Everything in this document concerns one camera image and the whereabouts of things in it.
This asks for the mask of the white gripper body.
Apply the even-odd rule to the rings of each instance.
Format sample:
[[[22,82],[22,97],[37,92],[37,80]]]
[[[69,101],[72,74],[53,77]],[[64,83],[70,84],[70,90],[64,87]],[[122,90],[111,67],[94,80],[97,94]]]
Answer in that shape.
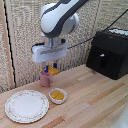
[[[32,60],[35,63],[56,60],[67,55],[67,40],[64,38],[44,38],[42,43],[32,46]]]

